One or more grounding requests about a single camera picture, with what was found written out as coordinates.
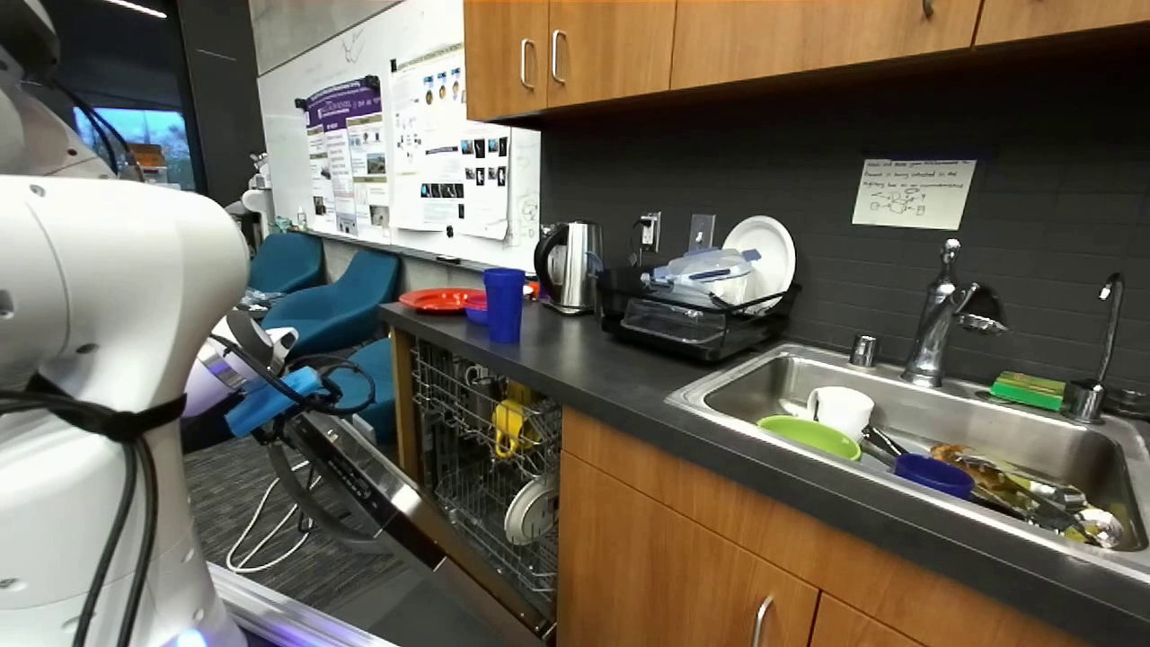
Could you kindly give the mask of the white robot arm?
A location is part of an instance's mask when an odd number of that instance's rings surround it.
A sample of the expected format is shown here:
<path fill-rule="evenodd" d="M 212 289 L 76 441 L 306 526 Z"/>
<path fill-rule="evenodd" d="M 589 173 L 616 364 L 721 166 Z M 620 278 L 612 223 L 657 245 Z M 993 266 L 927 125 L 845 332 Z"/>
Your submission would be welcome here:
<path fill-rule="evenodd" d="M 29 78 L 62 62 L 40 0 L 0 0 L 3 386 L 33 376 L 73 396 L 144 404 L 188 392 L 192 411 L 240 392 L 256 364 L 221 348 L 249 283 L 249 240 L 212 199 L 114 181 Z"/>

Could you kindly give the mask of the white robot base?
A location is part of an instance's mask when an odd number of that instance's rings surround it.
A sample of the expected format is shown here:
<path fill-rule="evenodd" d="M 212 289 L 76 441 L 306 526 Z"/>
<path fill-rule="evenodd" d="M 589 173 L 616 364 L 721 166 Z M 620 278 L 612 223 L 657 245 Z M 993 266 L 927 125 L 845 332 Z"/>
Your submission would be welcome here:
<path fill-rule="evenodd" d="M 249 245 L 207 199 L 0 181 L 0 647 L 235 647 L 180 415 Z"/>

